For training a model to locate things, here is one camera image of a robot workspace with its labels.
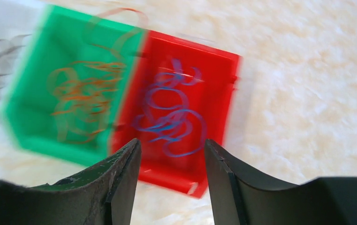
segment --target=beige table surface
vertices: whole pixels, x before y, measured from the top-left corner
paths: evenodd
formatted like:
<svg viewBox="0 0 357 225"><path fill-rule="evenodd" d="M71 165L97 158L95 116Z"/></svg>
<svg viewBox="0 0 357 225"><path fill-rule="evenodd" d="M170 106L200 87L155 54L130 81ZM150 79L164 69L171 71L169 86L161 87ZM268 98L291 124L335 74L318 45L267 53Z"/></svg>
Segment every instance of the beige table surface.
<svg viewBox="0 0 357 225"><path fill-rule="evenodd" d="M52 2L88 13L136 8L150 29L206 38L242 55L225 147L298 184L357 176L357 0ZM34 186L82 168L14 150L0 135L0 178ZM139 182L132 224L213 224L209 194L196 200Z"/></svg>

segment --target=blue cable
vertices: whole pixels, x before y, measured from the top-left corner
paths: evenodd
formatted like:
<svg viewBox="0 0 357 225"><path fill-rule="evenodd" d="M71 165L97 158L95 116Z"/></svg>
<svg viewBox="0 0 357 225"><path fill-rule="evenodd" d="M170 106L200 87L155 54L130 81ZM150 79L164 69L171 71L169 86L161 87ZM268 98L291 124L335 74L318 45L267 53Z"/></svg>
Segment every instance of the blue cable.
<svg viewBox="0 0 357 225"><path fill-rule="evenodd" d="M155 80L157 82L151 84L147 89L148 91L145 94L145 101L143 105L143 110L144 114L143 115L138 115L134 118L133 120L133 127L136 128L138 131L142 132L150 132L157 134L158 137L150 140L149 142L156 142L158 140L165 140L166 143L163 145L163 152L169 156L169 157L183 157L183 156L188 156L191 154L194 154L198 152L199 150L202 149L203 143L206 139L206 122L202 118L202 116L193 111L188 109L189 107L189 101L188 97L182 92L181 90L174 89L177 85L182 84L185 86L192 86L197 83L198 80L201 78L201 72L199 71L198 68L192 67L192 69L195 71L195 76L194 78L188 82L185 83L185 78L182 75L182 68L181 68L181 62L177 59L172 60L173 64L173 69L174 73L168 73L168 72L161 72L158 73L155 76ZM169 79L164 79L160 81L161 76L171 76ZM181 105L174 105L171 107L161 107L155 104L155 102L152 100L152 96L157 93L160 90L169 90L176 92L180 98L181 98ZM174 110L171 113L169 113L166 116L162 116L158 119L155 119L152 116L152 113L150 111L151 108L154 109L160 109L160 110ZM194 115L200 122L201 122L201 139L200 139L200 145L198 148L194 149L193 151L183 153L183 154L172 154L169 151L169 144L174 143L174 142L179 142L184 138L185 136L191 134L193 130L193 126L190 123L190 121L186 118L187 115L192 114ZM151 122L150 127L141 127L139 125L139 122L142 118L148 119L148 121ZM182 134L178 134L178 132L182 129L182 127L185 126L186 130Z"/></svg>

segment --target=blue string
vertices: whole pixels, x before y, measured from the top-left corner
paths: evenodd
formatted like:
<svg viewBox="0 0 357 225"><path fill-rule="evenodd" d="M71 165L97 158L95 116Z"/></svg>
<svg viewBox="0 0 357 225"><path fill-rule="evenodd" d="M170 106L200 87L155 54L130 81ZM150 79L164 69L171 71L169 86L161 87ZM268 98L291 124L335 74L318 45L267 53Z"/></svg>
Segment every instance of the blue string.
<svg viewBox="0 0 357 225"><path fill-rule="evenodd" d="M163 145L163 152L169 157L183 157L194 154L202 149L203 143L206 139L206 122L202 118L202 116L188 109L189 101L188 97L181 90L175 89L175 87L179 84L185 86L195 85L198 80L201 79L201 72L198 68L192 67L195 71L195 76L190 82L185 82L185 77L182 74L183 70L181 68L181 62L177 59L172 60L174 73L161 72L155 76L156 82L151 84L147 89L148 91L145 94L145 103L143 105L144 114L138 115L134 118L133 127L138 131L142 132L150 132L157 134L158 137L150 140L149 142L156 142L158 140L165 140L166 143ZM161 79L162 77L170 76L168 79ZM152 100L152 96L160 90L169 90L176 92L181 98L180 105L174 105L171 107L161 107L155 104ZM151 108L160 109L160 110L174 110L166 116L155 119L152 116ZM181 141L185 136L191 134L193 130L193 125L186 118L189 114L195 116L201 122L201 139L200 145L198 148L193 151L186 152L183 154L173 154L169 151L169 144L174 142ZM150 127L141 127L139 122L141 119L146 118L151 122ZM184 133L179 134L179 131L185 126L186 130Z"/></svg>

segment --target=green plastic container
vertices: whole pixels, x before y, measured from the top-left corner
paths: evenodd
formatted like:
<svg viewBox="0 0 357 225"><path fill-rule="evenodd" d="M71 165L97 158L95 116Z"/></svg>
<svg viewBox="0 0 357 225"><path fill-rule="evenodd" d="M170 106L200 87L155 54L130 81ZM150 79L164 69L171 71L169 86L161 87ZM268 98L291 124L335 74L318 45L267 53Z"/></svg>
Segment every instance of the green plastic container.
<svg viewBox="0 0 357 225"><path fill-rule="evenodd" d="M87 137L69 134L71 142L58 141L58 128L52 113L59 100L49 91L48 81L52 71L77 60L111 62L112 54L99 47L89 45L83 36L91 15L67 8L50 6L38 35L34 35L33 46L23 62L17 76L15 87L7 101L5 116L18 144L28 150L40 152L81 165L93 165L107 157L109 139L113 132L112 123L120 110L126 85L130 81L136 65L136 52L141 47L145 30L129 38L120 53L126 69L117 84L117 91L108 97L112 99L108 129L85 144ZM133 30L133 26L109 20L102 20L92 31L91 42L112 47L122 34ZM102 76L105 72L75 66L81 80ZM94 130L89 123L76 121L75 125L83 130Z"/></svg>

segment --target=plastic tray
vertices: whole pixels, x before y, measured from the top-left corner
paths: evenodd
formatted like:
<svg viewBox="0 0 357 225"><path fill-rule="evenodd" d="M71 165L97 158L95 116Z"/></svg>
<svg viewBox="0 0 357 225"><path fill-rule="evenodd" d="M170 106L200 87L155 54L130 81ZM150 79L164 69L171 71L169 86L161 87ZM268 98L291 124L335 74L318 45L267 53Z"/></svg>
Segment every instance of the plastic tray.
<svg viewBox="0 0 357 225"><path fill-rule="evenodd" d="M189 99L189 109L199 113L207 125L206 138L222 144L224 128L229 110L240 57L233 53L217 50L205 45L186 41L155 31L150 31L146 39L143 55L131 82L117 129L112 137L112 153L128 141L137 137L141 141L142 161L139 180L173 189L200 198L208 186L205 158L202 149L182 157L169 157L163 151L165 140L150 142L157 135L138 131L133 126L134 119L144 113L146 88L155 82L159 72L172 72L172 60L181 61L183 74L195 76L192 67L201 72L200 81L193 86L179 85ZM175 93L155 94L153 100L158 104L175 105ZM158 118L164 112L152 109ZM169 145L169 152L183 154L200 144L201 125L195 117L189 118L193 125L190 135L180 142Z"/></svg>
<svg viewBox="0 0 357 225"><path fill-rule="evenodd" d="M118 82L118 91L110 95L112 102L108 119L109 128L99 133L91 142L72 144L84 141L87 137L68 134L69 142L58 141L58 128L55 116L52 115L58 99L48 90L49 74L76 60L108 62L112 61L113 57L106 50L89 45L84 40L83 32L92 18L91 15L50 6L45 18L44 26L34 39L32 52L23 64L19 80L7 103L5 112L8 124L23 148L89 166L108 155L107 146L112 132L112 122L115 120L127 81L137 61L134 53L138 51L145 32L142 30L137 33L122 47L121 54L126 70L123 79ZM133 28L102 20L93 30L92 42L112 46L118 37ZM80 79L103 75L101 71L95 71L90 75L80 65L75 69ZM80 121L76 121L76 126L83 130L94 130L94 127Z"/></svg>

